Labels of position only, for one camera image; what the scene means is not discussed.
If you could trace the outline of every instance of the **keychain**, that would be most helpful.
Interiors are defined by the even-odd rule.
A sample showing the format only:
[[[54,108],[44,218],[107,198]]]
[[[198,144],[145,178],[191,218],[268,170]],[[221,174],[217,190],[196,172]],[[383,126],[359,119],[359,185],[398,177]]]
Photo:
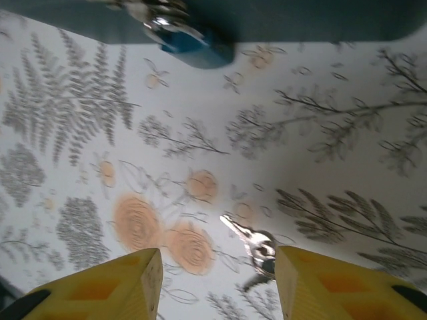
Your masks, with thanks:
[[[194,23],[179,0],[125,2],[129,14],[160,49],[199,69],[215,69],[234,60],[234,48],[212,29]]]

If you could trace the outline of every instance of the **branch print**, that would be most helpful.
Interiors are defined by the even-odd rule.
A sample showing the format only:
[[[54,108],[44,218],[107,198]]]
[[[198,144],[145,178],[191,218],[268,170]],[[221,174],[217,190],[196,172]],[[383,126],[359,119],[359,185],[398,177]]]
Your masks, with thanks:
[[[56,233],[65,242],[68,261],[75,270],[87,269],[108,259],[109,249],[103,244],[101,219],[90,197],[67,198],[59,214]]]
[[[24,206],[32,188],[40,187],[45,182],[44,171],[34,154],[20,143],[16,144],[15,150],[9,150],[7,156],[2,155],[0,162],[0,183],[14,198],[17,207]]]
[[[382,132],[382,114],[391,109],[411,110],[407,118],[407,135],[399,141],[381,141],[387,150],[380,160],[399,175],[408,176],[422,164],[422,154],[427,142],[427,87],[422,77],[424,64],[421,57],[412,54],[393,53],[388,49],[378,52],[376,64],[383,63],[388,81],[399,92],[391,101],[369,105],[352,97],[353,107],[341,109],[336,102],[336,90],[321,91],[318,85],[300,90],[288,87],[276,90],[280,96],[274,102],[283,105],[290,119],[269,121],[261,105],[239,111],[235,121],[226,127],[232,147],[248,159],[256,159],[272,144],[283,145],[288,140],[290,125],[300,126],[300,135],[306,136],[312,127],[318,126],[324,134],[324,141],[315,143],[308,150],[316,153],[316,161],[345,160],[349,151],[356,147],[362,130]]]
[[[24,141],[30,141],[44,153],[50,138],[54,140],[53,161],[59,162],[65,146],[69,160],[78,164],[83,146],[104,131],[114,145],[117,114],[131,129],[133,103],[125,92],[126,50],[123,47],[113,74],[109,74],[106,45],[100,43],[95,61],[85,60],[85,50],[68,33],[60,30],[67,50],[69,70],[58,64],[58,58],[31,35],[39,70],[26,52],[22,52],[27,83],[14,68],[15,91],[9,91],[3,124],[12,127]]]
[[[207,302],[222,316],[224,320],[247,320],[242,308],[228,295],[218,297],[209,292],[206,297]]]
[[[267,320],[275,320],[273,311],[279,309],[279,301],[277,294],[271,289],[266,289],[265,297],[259,292],[254,290],[256,299],[252,297],[247,291],[245,291],[239,285],[236,285],[236,290],[239,291],[240,295],[244,298],[246,303],[253,308],[258,315]]]
[[[329,195],[330,202],[326,205],[303,189],[300,189],[302,197],[283,190],[277,192],[278,209],[295,219],[297,230],[307,239],[337,244],[345,241],[349,233],[361,235],[389,245],[377,249],[382,255],[358,253],[380,264],[380,270],[399,277],[410,277],[413,269],[427,273],[427,252],[402,242],[405,231],[427,236],[424,217],[401,217],[409,223],[401,227],[381,203],[352,191],[345,191],[347,198]]]
[[[201,121],[187,118],[187,121],[182,126],[187,129],[187,135],[178,132],[176,137],[172,137],[171,128],[158,121],[153,115],[150,115],[141,121],[138,133],[145,144],[152,147],[158,147],[161,141],[168,143],[168,147],[163,149],[165,157],[168,158],[193,158],[197,150],[202,150],[206,153],[229,154],[216,148],[216,139],[207,137],[206,128]]]
[[[55,249],[49,251],[49,244],[46,242],[28,242],[28,229],[20,229],[15,235],[13,226],[9,225],[3,230],[0,236],[0,251],[17,263],[17,253],[19,253],[24,262],[30,262],[31,258],[36,262],[48,262],[54,266],[57,271],[64,268],[64,259],[60,252]]]
[[[239,285],[236,285],[236,290],[246,303],[254,309],[254,311],[263,319],[274,320],[273,312],[280,309],[278,295],[273,290],[266,289],[265,295],[259,291],[254,291],[256,298],[252,297],[248,292],[245,292]],[[244,310],[239,308],[238,304],[228,295],[218,297],[209,292],[206,300],[209,304],[222,316],[225,320],[246,320],[249,319]]]

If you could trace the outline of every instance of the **leafy sprig print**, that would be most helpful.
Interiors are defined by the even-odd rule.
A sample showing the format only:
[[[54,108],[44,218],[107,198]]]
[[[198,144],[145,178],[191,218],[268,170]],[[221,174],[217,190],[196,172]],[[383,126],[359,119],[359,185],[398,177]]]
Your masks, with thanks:
[[[380,264],[380,270],[399,277],[411,276],[413,269],[427,271],[427,252],[401,242],[407,233],[427,237],[426,218],[401,217],[400,220],[408,223],[401,227],[381,203],[352,191],[345,191],[347,197],[329,195],[330,202],[326,204],[303,189],[300,189],[302,197],[283,190],[278,193],[279,210],[295,219],[297,230],[307,239],[336,244],[346,241],[349,233],[355,233],[389,245],[378,248],[381,255],[358,252],[361,257]]]
[[[341,108],[336,101],[335,89],[288,87],[276,90],[274,101],[283,106],[289,119],[269,119],[262,106],[239,111],[235,121],[226,126],[232,147],[248,159],[256,159],[263,150],[288,141],[291,125],[299,125],[300,135],[308,135],[314,127],[323,134],[319,141],[308,148],[316,154],[316,161],[345,160],[353,151],[363,131],[381,134],[384,126],[383,113],[391,109],[411,110],[407,118],[405,138],[398,141],[378,140],[386,153],[380,158],[397,174],[409,176],[421,166],[427,145],[427,76],[422,55],[393,53],[388,49],[378,51],[376,64],[383,63],[387,82],[398,89],[390,101],[369,105],[357,97],[350,97],[352,106]]]
[[[274,320],[273,312],[279,309],[279,301],[277,294],[267,288],[264,294],[260,291],[252,291],[250,295],[247,291],[244,291],[239,285],[236,285],[236,290],[244,301],[263,319]],[[216,311],[225,320],[246,320],[249,319],[241,309],[236,301],[228,295],[218,297],[217,295],[209,292],[206,300],[210,305],[216,309]]]
[[[217,149],[216,139],[208,137],[207,130],[201,121],[187,118],[186,122],[182,123],[182,126],[186,129],[186,134],[177,132],[173,137],[171,127],[164,125],[155,116],[150,115],[141,121],[138,133],[146,144],[153,147],[158,147],[162,141],[168,143],[168,146],[163,150],[165,157],[169,158],[185,159],[193,157],[197,150],[206,153],[229,154]]]
[[[397,225],[388,210],[376,200],[368,201],[355,192],[345,191],[349,199],[329,195],[328,199],[331,202],[324,205],[314,195],[303,189],[300,189],[300,193],[306,200],[283,190],[278,190],[278,193],[280,195],[279,210],[292,217],[300,218],[295,221],[298,231],[308,239],[338,243],[346,240],[347,232],[352,232],[418,251],[398,243],[398,240],[404,237],[402,228]],[[307,209],[307,203],[311,204],[312,209]],[[288,209],[291,209],[293,214],[289,214]]]
[[[68,68],[44,46],[36,33],[31,35],[36,62],[21,54],[26,81],[13,69],[15,90],[9,91],[3,124],[12,127],[24,141],[44,153],[53,140],[53,161],[69,146],[69,160],[77,165],[85,144],[103,131],[114,145],[114,126],[121,115],[131,129],[133,108],[125,91],[126,50],[120,51],[110,75],[106,45],[99,43],[95,61],[86,60],[85,49],[68,33],[59,34],[66,48]]]
[[[46,261],[52,264],[57,271],[62,270],[65,264],[60,252],[55,249],[49,251],[48,243],[30,243],[28,241],[28,229],[20,229],[15,232],[11,225],[3,230],[0,251],[4,252],[14,263],[17,263],[17,253],[19,253],[26,263],[30,262],[31,259],[36,262]]]
[[[259,291],[252,290],[254,296],[250,295],[249,292],[245,291],[239,285],[236,285],[236,290],[243,297],[246,303],[255,310],[255,312],[267,320],[275,320],[273,312],[277,310],[278,307],[278,298],[277,295],[270,289],[265,290],[265,295],[263,296]]]

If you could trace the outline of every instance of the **orange flower print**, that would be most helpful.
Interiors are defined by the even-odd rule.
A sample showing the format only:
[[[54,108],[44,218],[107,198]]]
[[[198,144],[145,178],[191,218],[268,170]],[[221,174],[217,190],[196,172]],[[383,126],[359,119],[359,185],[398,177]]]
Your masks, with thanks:
[[[209,235],[189,221],[178,221],[165,233],[169,252],[184,270],[193,275],[205,275],[215,260]]]
[[[255,211],[248,203],[236,203],[233,208],[236,222],[244,227],[252,227],[254,223]]]
[[[193,173],[186,182],[189,196],[196,200],[211,203],[218,194],[218,183],[209,171]]]
[[[119,198],[114,210],[114,222],[119,240],[130,251],[159,247],[161,225],[156,212],[138,194]]]
[[[273,63],[275,54],[285,55],[286,51],[271,45],[257,45],[256,50],[245,50],[242,53],[250,57],[249,62],[256,69],[265,69]]]

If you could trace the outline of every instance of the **peach rose print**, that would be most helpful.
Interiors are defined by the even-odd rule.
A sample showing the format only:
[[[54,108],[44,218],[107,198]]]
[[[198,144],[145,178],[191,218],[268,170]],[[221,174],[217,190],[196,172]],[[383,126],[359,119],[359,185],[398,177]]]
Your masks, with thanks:
[[[194,275],[208,273],[216,258],[209,235],[190,221],[178,221],[166,231],[165,244],[173,260]]]
[[[119,240],[130,251],[159,247],[162,232],[157,214],[138,194],[119,198],[114,222]]]
[[[218,194],[218,182],[206,170],[192,173],[185,184],[188,195],[196,201],[211,203]]]

